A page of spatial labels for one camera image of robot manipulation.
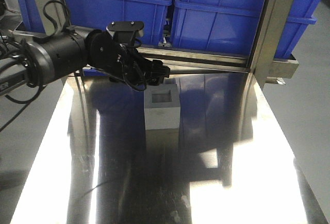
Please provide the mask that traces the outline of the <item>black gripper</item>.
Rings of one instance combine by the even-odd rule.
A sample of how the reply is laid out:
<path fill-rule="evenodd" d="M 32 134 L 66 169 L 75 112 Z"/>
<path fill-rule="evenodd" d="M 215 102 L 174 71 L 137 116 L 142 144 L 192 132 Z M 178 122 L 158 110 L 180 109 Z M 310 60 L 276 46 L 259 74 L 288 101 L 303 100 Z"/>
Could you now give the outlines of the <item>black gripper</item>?
<path fill-rule="evenodd" d="M 108 32 L 92 31 L 86 39 L 86 47 L 89 66 L 130 87 L 145 87 L 147 81 L 148 85 L 160 85 L 169 78 L 170 68 L 161 60 L 147 60 L 136 49 L 114 41 Z"/>

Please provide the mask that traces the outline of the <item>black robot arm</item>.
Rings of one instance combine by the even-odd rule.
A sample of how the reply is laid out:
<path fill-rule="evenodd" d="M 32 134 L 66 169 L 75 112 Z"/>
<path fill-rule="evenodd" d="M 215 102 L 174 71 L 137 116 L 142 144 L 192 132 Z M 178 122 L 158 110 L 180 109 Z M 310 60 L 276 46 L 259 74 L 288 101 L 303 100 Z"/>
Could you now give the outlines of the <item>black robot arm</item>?
<path fill-rule="evenodd" d="M 160 85 L 170 68 L 160 60 L 148 60 L 137 50 L 134 35 L 120 43 L 107 31 L 85 35 L 62 32 L 49 38 L 22 40 L 18 48 L 1 58 L 1 95 L 26 84 L 44 87 L 85 66 L 122 82 L 136 91 Z"/>

